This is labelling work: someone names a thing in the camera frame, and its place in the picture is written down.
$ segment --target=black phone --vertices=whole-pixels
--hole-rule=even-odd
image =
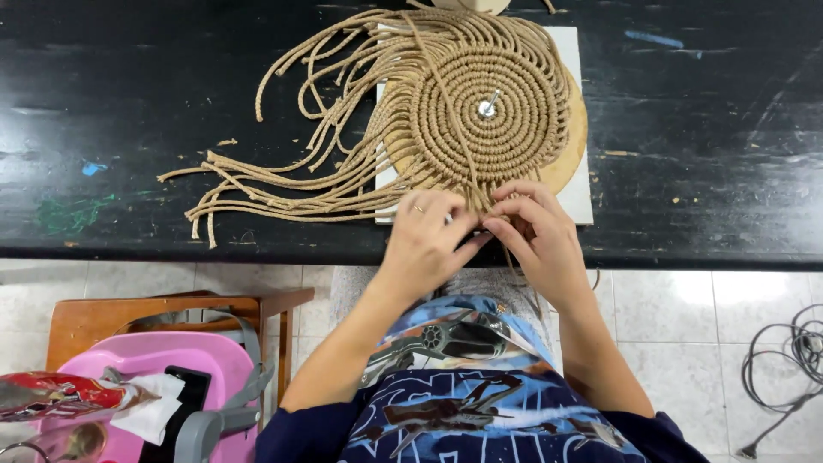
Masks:
[[[163,442],[159,446],[149,442],[143,443],[138,463],[172,463],[174,461],[174,446],[177,443],[180,428],[183,427],[183,423],[190,414],[202,411],[203,405],[206,403],[206,394],[208,393],[209,384],[212,382],[211,374],[176,367],[175,365],[166,367],[165,373],[185,381],[186,386],[177,396],[177,400],[182,402],[182,405],[171,415],[171,419],[165,425],[165,437],[163,437]]]

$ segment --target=woman's left hand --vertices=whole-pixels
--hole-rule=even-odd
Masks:
[[[446,223],[450,213],[452,222]],[[492,238],[483,233],[457,248],[479,223],[480,217],[467,211],[466,200],[458,194],[436,189],[406,194],[370,286],[411,305],[446,283]]]

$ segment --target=star wars t-shirt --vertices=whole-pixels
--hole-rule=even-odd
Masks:
[[[478,296],[402,316],[352,402],[279,409],[256,448],[257,463],[706,461],[663,413],[592,408],[530,325]]]

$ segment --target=blue paint mark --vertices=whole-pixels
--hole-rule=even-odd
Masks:
[[[86,161],[86,164],[83,166],[83,175],[94,175],[97,171],[105,171],[109,167],[105,164],[95,164],[94,162]]]
[[[662,35],[646,34],[645,32],[638,32],[636,30],[627,30],[625,36],[630,39],[644,40],[646,42],[654,42],[655,44],[668,45],[676,49],[683,48],[683,42],[676,39],[669,39]]]

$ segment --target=black table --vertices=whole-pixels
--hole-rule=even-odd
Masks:
[[[377,264],[389,229],[371,221],[217,214],[220,245],[209,250],[183,213],[216,178],[156,181],[229,138],[239,144],[225,152],[241,161],[300,159],[314,130],[296,105],[305,69],[272,79],[263,124],[253,117],[259,79],[326,26],[404,7],[370,1],[0,1],[0,255]],[[595,221],[579,234],[588,266],[823,269],[818,2],[556,7],[565,11],[549,16],[538,0],[514,0],[504,14],[579,29]],[[373,104],[364,101],[352,128]],[[491,247],[473,263],[503,262]]]

